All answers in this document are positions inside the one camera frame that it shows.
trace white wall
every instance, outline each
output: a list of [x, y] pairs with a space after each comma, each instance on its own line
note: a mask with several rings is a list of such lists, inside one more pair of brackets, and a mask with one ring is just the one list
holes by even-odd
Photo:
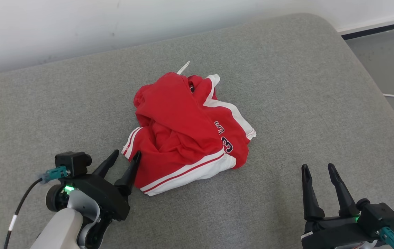
[[0, 72], [294, 12], [394, 24], [394, 0], [0, 0]]

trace gray cushion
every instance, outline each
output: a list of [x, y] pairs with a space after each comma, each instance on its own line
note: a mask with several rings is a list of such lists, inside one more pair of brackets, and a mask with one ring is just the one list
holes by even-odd
[[[301, 248], [304, 163], [327, 216], [339, 210], [329, 162], [355, 200], [394, 209], [394, 111], [331, 25], [297, 14], [0, 74], [0, 247], [56, 153], [85, 151], [96, 167], [137, 126], [135, 92], [189, 60], [184, 74], [219, 74], [219, 99], [256, 129], [248, 162], [154, 197], [136, 190], [103, 248]], [[49, 187], [29, 195], [11, 249], [50, 220]]]

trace printed number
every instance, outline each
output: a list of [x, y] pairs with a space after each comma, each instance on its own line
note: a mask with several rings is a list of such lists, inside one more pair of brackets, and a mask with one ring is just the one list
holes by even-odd
[[231, 153], [233, 150], [232, 144], [226, 139], [226, 137], [222, 137], [223, 147], [227, 153]]
[[220, 123], [218, 121], [215, 121], [214, 124], [217, 126], [217, 128], [219, 129], [219, 135], [221, 135], [224, 132], [224, 128], [223, 126], [220, 125]]

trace teal connector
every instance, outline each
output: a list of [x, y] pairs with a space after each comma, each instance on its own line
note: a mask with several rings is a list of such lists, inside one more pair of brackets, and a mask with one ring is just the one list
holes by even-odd
[[41, 183], [45, 184], [48, 183], [52, 180], [58, 179], [58, 178], [62, 178], [62, 177], [66, 177], [70, 174], [70, 172], [68, 170], [66, 170], [65, 166], [60, 166], [54, 169], [50, 169], [47, 172], [40, 174], [39, 177], [42, 178]]
[[380, 230], [380, 238], [394, 249], [394, 232], [390, 228], [383, 227]]

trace baseboard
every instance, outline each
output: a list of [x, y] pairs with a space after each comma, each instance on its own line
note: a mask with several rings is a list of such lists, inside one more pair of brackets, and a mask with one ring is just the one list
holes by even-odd
[[377, 27], [377, 28], [373, 28], [373, 29], [368, 29], [368, 30], [363, 30], [363, 31], [356, 32], [356, 33], [350, 33], [350, 34], [342, 35], [341, 37], [344, 40], [349, 40], [349, 39], [358, 38], [358, 37], [362, 37], [362, 36], [366, 36], [366, 35], [373, 35], [376, 33], [386, 32], [388, 30], [393, 30], [393, 29], [394, 29], [394, 24], [388, 25], [388, 26], [383, 26], [383, 27]]
[[378, 19], [378, 20], [373, 20], [370, 22], [365, 22], [362, 24], [357, 24], [355, 26], [350, 26], [350, 27], [344, 27], [344, 28], [338, 28], [336, 29], [339, 35], [347, 35], [351, 33], [358, 33], [361, 31], [365, 30], [371, 30], [371, 29], [376, 29], [379, 27], [386, 27], [394, 25], [394, 16], [383, 18], [383, 19]]

